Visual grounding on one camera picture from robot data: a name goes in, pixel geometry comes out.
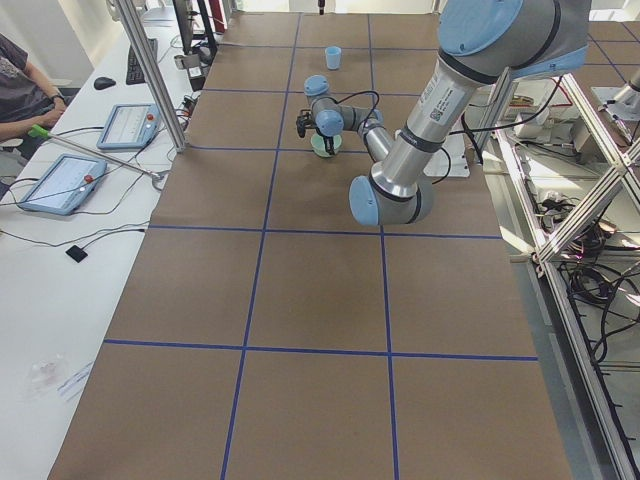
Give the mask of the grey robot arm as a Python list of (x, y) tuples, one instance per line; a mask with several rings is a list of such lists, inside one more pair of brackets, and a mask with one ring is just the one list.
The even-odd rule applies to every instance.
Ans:
[(515, 77), (545, 78), (580, 68), (590, 10), (588, 1), (450, 1), (440, 16), (433, 76), (397, 136), (375, 110), (335, 100), (322, 75), (304, 83), (309, 107), (296, 119), (297, 132), (316, 131), (328, 153), (335, 136), (345, 131), (363, 140), (373, 165), (350, 186), (350, 209), (358, 223), (420, 221), (434, 203), (424, 169), (474, 93), (496, 83), (505, 69)]

